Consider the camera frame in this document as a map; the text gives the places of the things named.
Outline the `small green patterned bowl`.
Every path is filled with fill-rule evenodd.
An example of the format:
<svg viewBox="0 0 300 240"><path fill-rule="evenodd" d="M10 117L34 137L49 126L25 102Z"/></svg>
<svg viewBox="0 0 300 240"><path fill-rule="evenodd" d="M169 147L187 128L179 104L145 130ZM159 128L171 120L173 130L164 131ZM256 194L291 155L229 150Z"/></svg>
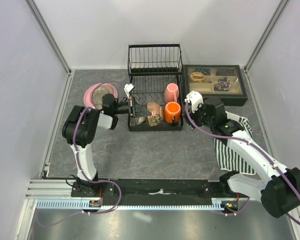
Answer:
<svg viewBox="0 0 300 240"><path fill-rule="evenodd" d="M136 125L141 125L145 122L146 117L145 116L138 116L135 118L135 124Z"/></svg>

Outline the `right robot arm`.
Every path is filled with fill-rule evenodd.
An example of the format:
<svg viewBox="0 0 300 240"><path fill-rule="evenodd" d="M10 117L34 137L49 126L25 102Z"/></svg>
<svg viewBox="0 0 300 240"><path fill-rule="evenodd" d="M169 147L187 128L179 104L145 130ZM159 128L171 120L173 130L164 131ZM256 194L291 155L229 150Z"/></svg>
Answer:
<svg viewBox="0 0 300 240"><path fill-rule="evenodd" d="M238 154L260 177L256 180L239 170L231 171L218 185L221 195L240 193L253 198L275 218L300 206L300 170L288 168L264 151L244 129L243 118L226 111L219 98L205 100L199 92L192 91L185 99L185 113L191 127L208 127L207 135Z"/></svg>

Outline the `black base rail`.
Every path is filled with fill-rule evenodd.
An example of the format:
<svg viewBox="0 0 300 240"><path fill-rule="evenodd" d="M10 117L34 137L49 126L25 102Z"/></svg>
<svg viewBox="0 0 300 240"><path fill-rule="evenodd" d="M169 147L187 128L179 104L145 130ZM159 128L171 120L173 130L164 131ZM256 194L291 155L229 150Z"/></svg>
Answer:
<svg viewBox="0 0 300 240"><path fill-rule="evenodd" d="M212 199L244 198L224 187L219 180L205 179L102 179L72 184L72 197L102 199L103 204L120 206L192 206L210 205Z"/></svg>

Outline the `pink plate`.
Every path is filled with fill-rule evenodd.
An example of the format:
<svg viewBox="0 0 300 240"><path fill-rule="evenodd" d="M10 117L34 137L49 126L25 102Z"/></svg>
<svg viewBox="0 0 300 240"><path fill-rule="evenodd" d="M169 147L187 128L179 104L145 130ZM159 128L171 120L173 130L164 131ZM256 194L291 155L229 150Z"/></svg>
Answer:
<svg viewBox="0 0 300 240"><path fill-rule="evenodd" d="M110 90L111 94L113 94L115 98L118 98L117 89L113 85L108 84L108 83L104 83L104 84L98 83L98 84L95 84L95 85L91 86L85 92L84 97L83 97L83 102L84 102L86 107L97 109L97 108L95 108L95 106L93 104L92 96L93 96L94 91L96 89L98 89L99 87L101 87L101 86L108 88Z"/></svg>

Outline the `pink patterned bowl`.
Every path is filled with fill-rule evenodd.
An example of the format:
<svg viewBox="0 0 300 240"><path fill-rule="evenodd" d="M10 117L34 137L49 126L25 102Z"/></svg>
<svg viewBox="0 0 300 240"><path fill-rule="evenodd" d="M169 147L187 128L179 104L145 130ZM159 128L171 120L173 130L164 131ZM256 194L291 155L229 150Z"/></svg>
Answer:
<svg viewBox="0 0 300 240"><path fill-rule="evenodd" d="M150 101L147 103L147 110L150 115L147 117L150 127L158 126L163 121L163 108L157 102Z"/></svg>

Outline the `pink mug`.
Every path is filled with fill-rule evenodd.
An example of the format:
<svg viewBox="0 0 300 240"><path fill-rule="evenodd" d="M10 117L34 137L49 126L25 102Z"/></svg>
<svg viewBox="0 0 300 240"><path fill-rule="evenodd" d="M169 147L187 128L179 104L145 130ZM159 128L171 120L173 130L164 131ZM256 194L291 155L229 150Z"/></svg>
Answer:
<svg viewBox="0 0 300 240"><path fill-rule="evenodd" d="M168 84L164 93L165 103L178 102L179 94L180 94L179 87L176 83Z"/></svg>

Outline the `grey glass plate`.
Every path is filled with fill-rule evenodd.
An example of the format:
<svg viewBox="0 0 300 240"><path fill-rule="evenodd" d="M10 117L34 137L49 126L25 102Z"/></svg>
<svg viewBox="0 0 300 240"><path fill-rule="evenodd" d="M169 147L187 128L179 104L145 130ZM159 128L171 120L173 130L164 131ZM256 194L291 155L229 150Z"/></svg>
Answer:
<svg viewBox="0 0 300 240"><path fill-rule="evenodd" d="M96 109L102 109L103 96L111 93L110 90L104 86L99 87L93 93L92 100Z"/></svg>

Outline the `striped green white towel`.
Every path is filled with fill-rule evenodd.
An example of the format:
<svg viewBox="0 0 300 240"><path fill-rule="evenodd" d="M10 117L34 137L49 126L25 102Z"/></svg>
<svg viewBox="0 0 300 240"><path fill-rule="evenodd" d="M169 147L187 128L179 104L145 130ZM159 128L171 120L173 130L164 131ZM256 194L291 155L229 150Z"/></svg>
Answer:
<svg viewBox="0 0 300 240"><path fill-rule="evenodd" d="M231 112L226 112L230 120L235 120L248 132L249 137L253 137L253 130L247 117L239 116ZM214 139L216 160L220 170L238 171L241 174L255 175L255 170L236 152L231 150L220 140Z"/></svg>

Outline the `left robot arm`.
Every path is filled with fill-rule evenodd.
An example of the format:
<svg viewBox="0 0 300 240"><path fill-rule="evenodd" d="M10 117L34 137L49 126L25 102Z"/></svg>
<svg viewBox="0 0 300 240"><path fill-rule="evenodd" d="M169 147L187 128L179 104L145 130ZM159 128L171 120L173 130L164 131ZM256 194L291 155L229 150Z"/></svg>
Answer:
<svg viewBox="0 0 300 240"><path fill-rule="evenodd" d="M114 130L118 115L135 116L135 107L141 104L130 96L119 101L112 94L102 97L102 109L75 105L62 128L62 136L73 150L77 165L77 181L85 181L82 191L90 197L99 193L97 169L93 163L91 143L97 128Z"/></svg>

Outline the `black compartment display box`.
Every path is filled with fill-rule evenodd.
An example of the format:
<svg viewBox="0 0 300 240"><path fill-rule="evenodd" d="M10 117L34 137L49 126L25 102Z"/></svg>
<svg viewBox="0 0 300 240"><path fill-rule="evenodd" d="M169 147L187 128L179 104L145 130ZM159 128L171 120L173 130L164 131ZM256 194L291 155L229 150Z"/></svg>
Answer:
<svg viewBox="0 0 300 240"><path fill-rule="evenodd" d="M239 65L183 65L183 97L191 91L203 99L218 97L225 106L241 107L248 100Z"/></svg>

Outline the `orange mug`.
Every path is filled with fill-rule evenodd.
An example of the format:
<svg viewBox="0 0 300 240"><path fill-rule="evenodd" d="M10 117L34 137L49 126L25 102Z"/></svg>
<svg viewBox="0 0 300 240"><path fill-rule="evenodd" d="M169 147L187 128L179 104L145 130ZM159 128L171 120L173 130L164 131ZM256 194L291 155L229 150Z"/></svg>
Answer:
<svg viewBox="0 0 300 240"><path fill-rule="evenodd" d="M181 105L177 102L168 102L164 108L164 120L170 124L176 124L181 116Z"/></svg>

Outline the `dark floral fabric piece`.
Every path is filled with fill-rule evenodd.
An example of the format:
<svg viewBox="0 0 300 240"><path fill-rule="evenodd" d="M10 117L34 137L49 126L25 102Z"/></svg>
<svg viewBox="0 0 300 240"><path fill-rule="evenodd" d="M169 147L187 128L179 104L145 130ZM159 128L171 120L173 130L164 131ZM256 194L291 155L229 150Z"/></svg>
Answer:
<svg viewBox="0 0 300 240"><path fill-rule="evenodd" d="M214 84L214 91L218 92L228 92L231 87L231 81L228 77L223 77L218 79L218 82Z"/></svg>

